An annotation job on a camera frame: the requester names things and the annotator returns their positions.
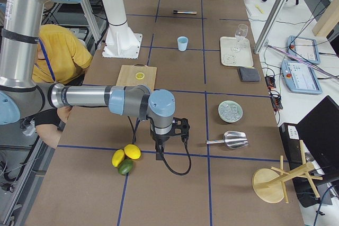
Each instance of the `white tray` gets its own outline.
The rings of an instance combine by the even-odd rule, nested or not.
[[[253,67],[252,52],[249,40],[244,38],[239,43],[240,51],[233,52],[231,51],[231,48],[235,46],[236,43],[237,39],[234,37],[220,38],[221,63],[224,66]]]

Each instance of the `bowl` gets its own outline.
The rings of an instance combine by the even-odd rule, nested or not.
[[[237,122],[243,116],[243,109],[234,101],[223,101],[219,104],[218,113],[227,123]]]

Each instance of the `green avocado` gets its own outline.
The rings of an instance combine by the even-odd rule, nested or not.
[[[126,159],[122,161],[122,163],[118,167],[118,172],[121,175],[126,175],[128,172],[130,172],[133,168],[133,160]]]

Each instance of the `metal scoop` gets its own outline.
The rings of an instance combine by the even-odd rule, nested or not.
[[[225,143],[230,149],[242,148],[248,145],[244,132],[227,131],[223,140],[207,140],[206,144]]]

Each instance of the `glass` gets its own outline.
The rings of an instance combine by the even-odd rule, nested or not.
[[[235,46],[231,47],[231,51],[239,52],[240,49],[240,41],[243,40],[247,36],[248,26],[245,24],[240,24],[237,30],[234,33],[235,38],[237,39],[237,43]]]

